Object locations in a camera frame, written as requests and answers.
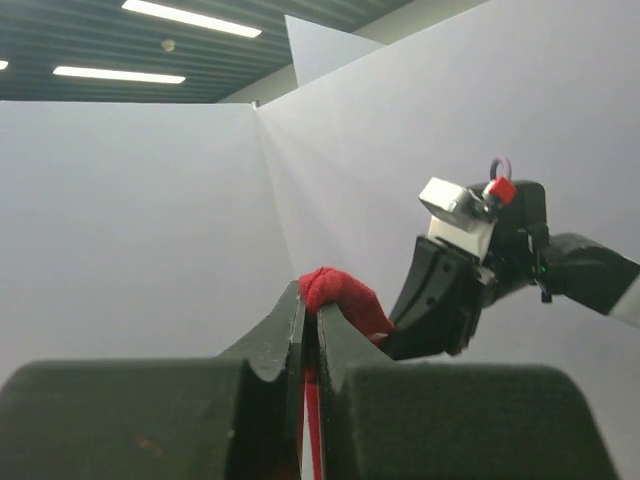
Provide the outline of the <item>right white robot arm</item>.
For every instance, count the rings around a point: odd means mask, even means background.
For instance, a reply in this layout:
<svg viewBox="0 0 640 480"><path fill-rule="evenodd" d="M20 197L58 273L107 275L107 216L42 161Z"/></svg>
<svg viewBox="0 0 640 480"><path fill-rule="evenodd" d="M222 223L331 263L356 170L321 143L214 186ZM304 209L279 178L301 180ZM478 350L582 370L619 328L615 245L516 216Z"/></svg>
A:
<svg viewBox="0 0 640 480"><path fill-rule="evenodd" d="M392 309L383 344L392 359L460 354L482 310L528 286L546 304L564 296L638 326L638 263L584 236L551 234L541 184L499 177L464 187L432 178L419 200L431 221Z"/></svg>

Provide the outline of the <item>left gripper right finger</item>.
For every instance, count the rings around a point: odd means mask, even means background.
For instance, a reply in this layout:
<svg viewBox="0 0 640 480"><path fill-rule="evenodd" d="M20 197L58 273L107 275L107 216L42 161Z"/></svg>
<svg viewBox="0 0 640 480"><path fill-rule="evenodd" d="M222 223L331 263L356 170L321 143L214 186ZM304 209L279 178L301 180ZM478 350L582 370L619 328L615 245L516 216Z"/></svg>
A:
<svg viewBox="0 0 640 480"><path fill-rule="evenodd" d="M396 362L317 317L329 479L614 479L577 385L543 365Z"/></svg>

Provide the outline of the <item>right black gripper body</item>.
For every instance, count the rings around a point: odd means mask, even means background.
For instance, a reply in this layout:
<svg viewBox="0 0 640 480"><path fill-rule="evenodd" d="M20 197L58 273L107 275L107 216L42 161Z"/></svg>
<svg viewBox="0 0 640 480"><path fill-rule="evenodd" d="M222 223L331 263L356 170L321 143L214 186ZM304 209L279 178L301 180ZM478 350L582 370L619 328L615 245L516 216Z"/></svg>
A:
<svg viewBox="0 0 640 480"><path fill-rule="evenodd" d="M513 201L497 214L488 253L481 266L489 279L478 284L476 310L536 283L540 252L548 246L546 192L535 181L517 180Z"/></svg>

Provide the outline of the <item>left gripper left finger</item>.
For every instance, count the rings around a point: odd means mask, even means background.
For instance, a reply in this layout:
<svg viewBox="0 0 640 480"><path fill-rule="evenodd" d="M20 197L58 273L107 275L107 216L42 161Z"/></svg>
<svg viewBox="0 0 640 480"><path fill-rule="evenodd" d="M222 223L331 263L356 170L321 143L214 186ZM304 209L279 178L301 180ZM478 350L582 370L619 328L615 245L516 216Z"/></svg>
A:
<svg viewBox="0 0 640 480"><path fill-rule="evenodd" d="M35 361L1 389L5 479L296 479L305 305L220 354Z"/></svg>

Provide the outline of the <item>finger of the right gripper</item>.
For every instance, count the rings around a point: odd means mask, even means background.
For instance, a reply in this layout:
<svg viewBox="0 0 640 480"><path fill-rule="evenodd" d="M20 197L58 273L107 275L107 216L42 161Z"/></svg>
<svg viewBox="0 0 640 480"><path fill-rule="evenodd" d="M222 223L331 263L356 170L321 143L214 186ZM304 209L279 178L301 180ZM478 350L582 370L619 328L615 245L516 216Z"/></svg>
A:
<svg viewBox="0 0 640 480"><path fill-rule="evenodd" d="M485 300L486 284L482 273L472 270L470 276L460 281L456 287L456 296L451 319L450 343L447 353L460 355L469 346L475 335L480 313Z"/></svg>
<svg viewBox="0 0 640 480"><path fill-rule="evenodd" d="M407 277L390 314L390 358L448 354L456 287L472 270L466 255L424 236L416 238Z"/></svg>

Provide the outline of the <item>red t shirt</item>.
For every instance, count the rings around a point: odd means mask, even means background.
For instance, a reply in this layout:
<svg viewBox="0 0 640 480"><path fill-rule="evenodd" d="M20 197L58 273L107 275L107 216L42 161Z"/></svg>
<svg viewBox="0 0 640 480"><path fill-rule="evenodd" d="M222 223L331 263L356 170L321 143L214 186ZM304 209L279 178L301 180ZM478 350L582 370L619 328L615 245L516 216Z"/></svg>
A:
<svg viewBox="0 0 640 480"><path fill-rule="evenodd" d="M346 320L370 343L380 347L394 327L376 293L354 276L333 267L320 267L299 278L300 294L311 320L325 306L337 305ZM310 434L314 479L323 479L318 366L308 360L305 368L305 411Z"/></svg>

